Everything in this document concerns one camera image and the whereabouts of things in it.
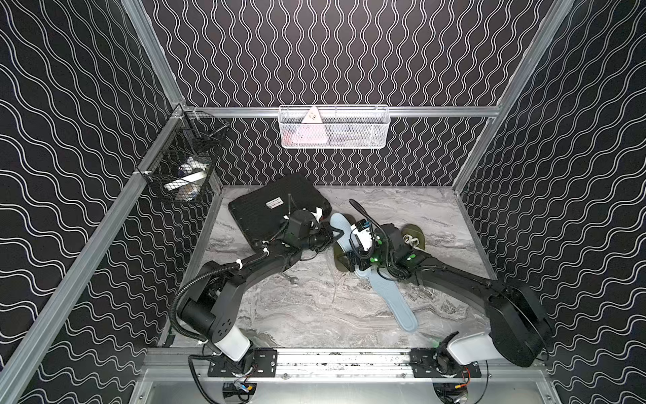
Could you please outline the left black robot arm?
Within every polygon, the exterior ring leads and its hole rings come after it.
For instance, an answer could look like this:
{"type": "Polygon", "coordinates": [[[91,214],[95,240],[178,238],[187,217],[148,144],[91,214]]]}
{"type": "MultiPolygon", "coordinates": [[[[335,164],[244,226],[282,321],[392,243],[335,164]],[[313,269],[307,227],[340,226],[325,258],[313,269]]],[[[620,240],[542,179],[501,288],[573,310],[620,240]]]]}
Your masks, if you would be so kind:
{"type": "Polygon", "coordinates": [[[251,348],[251,341],[237,327],[242,297],[252,286],[282,273],[302,260],[303,252],[322,252],[336,242],[335,232],[324,225],[315,234],[293,234],[265,242],[256,254],[220,265],[210,261],[183,286],[171,306],[169,321],[178,334],[239,362],[251,348]]]}

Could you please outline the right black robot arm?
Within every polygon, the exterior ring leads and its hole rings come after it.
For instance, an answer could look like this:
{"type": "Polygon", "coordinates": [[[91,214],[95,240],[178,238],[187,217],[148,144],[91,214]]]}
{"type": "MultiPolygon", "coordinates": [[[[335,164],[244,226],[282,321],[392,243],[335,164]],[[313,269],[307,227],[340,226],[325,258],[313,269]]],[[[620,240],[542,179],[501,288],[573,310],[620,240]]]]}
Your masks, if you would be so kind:
{"type": "Polygon", "coordinates": [[[527,368],[548,351],[553,322],[530,287],[483,278],[448,265],[408,244],[404,233],[392,224],[372,232],[372,261],[394,281],[440,291],[489,321],[484,332],[462,335],[456,331],[439,343],[435,364],[442,373],[459,365],[497,359],[527,368]]]}

